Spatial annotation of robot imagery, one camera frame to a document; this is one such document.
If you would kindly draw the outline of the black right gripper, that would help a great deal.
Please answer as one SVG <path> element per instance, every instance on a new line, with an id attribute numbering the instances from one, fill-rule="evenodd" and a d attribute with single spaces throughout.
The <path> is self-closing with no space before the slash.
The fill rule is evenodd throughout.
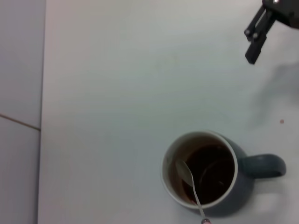
<path id="1" fill-rule="evenodd" d="M 244 30 L 250 42 L 245 53 L 249 64 L 256 63 L 275 19 L 291 28 L 298 29 L 299 0 L 262 0 L 262 6 Z"/>

